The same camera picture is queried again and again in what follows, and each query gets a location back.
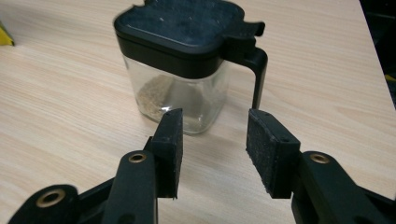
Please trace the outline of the clear jar with black lid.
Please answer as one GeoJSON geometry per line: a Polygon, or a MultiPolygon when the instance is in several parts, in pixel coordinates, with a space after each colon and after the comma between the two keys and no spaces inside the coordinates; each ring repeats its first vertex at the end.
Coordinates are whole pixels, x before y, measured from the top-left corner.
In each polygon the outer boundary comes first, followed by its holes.
{"type": "Polygon", "coordinates": [[[255,76],[259,108],[268,57],[256,46],[262,21],[227,0],[145,0],[114,20],[139,111],[152,120],[180,108],[184,131],[206,131],[222,109],[231,64],[255,76]]]}

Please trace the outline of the yellow printed seasoning bag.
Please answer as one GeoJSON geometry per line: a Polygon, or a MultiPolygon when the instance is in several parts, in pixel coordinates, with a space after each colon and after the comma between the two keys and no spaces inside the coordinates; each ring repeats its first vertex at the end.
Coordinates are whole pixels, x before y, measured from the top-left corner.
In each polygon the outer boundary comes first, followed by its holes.
{"type": "Polygon", "coordinates": [[[7,31],[5,25],[0,21],[0,46],[14,46],[14,39],[7,31]]]}

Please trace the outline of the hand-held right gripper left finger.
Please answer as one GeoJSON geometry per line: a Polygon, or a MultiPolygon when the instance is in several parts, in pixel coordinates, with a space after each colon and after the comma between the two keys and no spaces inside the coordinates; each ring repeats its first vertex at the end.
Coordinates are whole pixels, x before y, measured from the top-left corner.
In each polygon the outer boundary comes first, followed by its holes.
{"type": "Polygon", "coordinates": [[[159,198],[177,197],[183,157],[183,111],[181,108],[166,112],[146,150],[155,158],[157,195],[159,198]]]}

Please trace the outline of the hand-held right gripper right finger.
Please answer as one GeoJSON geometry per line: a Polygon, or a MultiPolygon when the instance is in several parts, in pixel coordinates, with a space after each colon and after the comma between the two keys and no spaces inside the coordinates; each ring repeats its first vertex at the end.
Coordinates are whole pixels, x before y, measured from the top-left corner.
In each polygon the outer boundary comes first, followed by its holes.
{"type": "Polygon", "coordinates": [[[300,141],[272,114],[248,111],[247,154],[273,199],[289,199],[300,141]]]}

